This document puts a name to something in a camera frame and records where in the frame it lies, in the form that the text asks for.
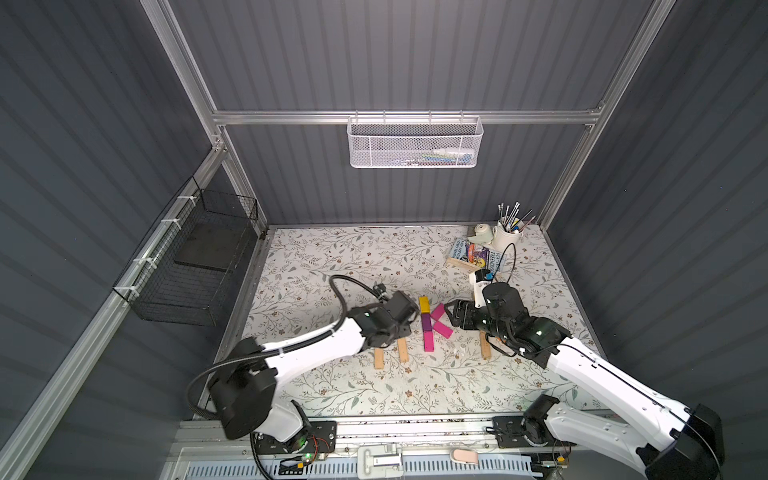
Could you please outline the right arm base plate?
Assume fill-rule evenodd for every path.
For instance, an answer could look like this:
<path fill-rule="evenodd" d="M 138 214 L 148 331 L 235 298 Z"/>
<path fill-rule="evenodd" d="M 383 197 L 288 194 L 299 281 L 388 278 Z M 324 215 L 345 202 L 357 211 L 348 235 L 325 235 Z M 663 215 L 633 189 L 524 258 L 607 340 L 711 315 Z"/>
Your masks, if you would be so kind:
<path fill-rule="evenodd" d="M 500 448 L 556 447 L 570 449 L 575 443 L 556 439 L 545 424 L 547 415 L 501 415 L 491 419 L 491 426 L 485 428 Z"/>

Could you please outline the natural wood block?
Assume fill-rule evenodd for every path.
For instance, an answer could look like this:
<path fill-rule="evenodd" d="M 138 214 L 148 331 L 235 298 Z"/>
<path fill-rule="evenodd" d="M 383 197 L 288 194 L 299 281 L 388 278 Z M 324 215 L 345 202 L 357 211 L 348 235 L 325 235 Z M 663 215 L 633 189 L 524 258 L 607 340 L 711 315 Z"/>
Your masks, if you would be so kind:
<path fill-rule="evenodd" d="M 376 370 L 383 370 L 385 363 L 384 350 L 382 348 L 374 349 L 374 368 Z"/>
<path fill-rule="evenodd" d="M 400 338 L 397 340 L 397 351 L 399 361 L 401 363 L 407 363 L 409 361 L 408 344 L 406 338 Z"/>
<path fill-rule="evenodd" d="M 483 360 L 490 360 L 492 358 L 491 345 L 488 341 L 488 336 L 481 332 L 479 334 L 481 358 Z"/>

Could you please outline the purple block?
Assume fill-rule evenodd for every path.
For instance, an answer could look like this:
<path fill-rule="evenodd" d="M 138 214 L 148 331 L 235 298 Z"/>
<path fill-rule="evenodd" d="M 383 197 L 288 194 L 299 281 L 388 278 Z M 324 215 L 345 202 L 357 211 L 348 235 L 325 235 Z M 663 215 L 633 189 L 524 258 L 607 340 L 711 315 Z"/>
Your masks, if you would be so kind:
<path fill-rule="evenodd" d="M 420 315 L 420 318 L 421 318 L 422 331 L 424 333 L 431 332 L 433 329 L 431 315 L 429 313 L 422 313 Z"/>

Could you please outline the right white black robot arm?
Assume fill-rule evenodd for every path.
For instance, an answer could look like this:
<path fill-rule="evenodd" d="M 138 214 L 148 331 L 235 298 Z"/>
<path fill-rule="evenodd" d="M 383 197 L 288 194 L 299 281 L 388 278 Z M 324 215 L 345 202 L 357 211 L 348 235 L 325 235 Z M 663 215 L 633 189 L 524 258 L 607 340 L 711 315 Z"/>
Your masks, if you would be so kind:
<path fill-rule="evenodd" d="M 542 394 L 514 429 L 530 445 L 576 444 L 647 479 L 722 478 L 722 420 L 714 410 L 688 407 L 634 379 L 559 323 L 531 315 L 517 289 L 482 282 L 474 299 L 452 301 L 445 309 L 454 327 L 498 339 L 504 353 L 563 377 L 617 416 L 600 417 Z"/>

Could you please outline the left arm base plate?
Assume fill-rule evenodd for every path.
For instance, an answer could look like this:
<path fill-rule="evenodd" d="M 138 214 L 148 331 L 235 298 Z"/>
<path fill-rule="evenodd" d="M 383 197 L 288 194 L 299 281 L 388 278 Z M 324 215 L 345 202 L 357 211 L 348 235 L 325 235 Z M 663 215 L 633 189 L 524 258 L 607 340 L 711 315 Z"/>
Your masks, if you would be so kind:
<path fill-rule="evenodd" d="M 335 451 L 337 434 L 336 421 L 311 420 L 309 427 L 302 428 L 287 442 L 258 434 L 256 450 L 259 455 L 328 454 Z"/>

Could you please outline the yellow block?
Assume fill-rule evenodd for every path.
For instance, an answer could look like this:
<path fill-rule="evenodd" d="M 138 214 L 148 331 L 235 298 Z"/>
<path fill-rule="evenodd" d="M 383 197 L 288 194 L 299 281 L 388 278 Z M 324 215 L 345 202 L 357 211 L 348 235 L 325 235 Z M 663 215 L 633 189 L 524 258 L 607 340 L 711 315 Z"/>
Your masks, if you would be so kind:
<path fill-rule="evenodd" d="M 420 296 L 418 302 L 419 302 L 419 309 L 421 314 L 431 313 L 430 303 L 427 296 Z"/>

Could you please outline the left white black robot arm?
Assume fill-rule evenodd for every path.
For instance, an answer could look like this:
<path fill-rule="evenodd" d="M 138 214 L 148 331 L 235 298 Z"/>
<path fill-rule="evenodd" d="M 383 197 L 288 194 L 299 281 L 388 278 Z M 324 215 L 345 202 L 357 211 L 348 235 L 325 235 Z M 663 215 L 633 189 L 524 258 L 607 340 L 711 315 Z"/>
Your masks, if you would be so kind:
<path fill-rule="evenodd" d="M 313 435 L 301 405 L 279 399 L 295 378 L 329 362 L 371 349 L 384 349 L 411 334 L 420 314 L 418 302 L 383 284 L 370 287 L 335 274 L 329 286 L 340 302 L 335 322 L 293 339 L 260 344 L 240 340 L 222 361 L 187 385 L 185 400 L 197 416 L 215 420 L 225 437 L 268 436 L 288 452 L 304 447 Z"/>

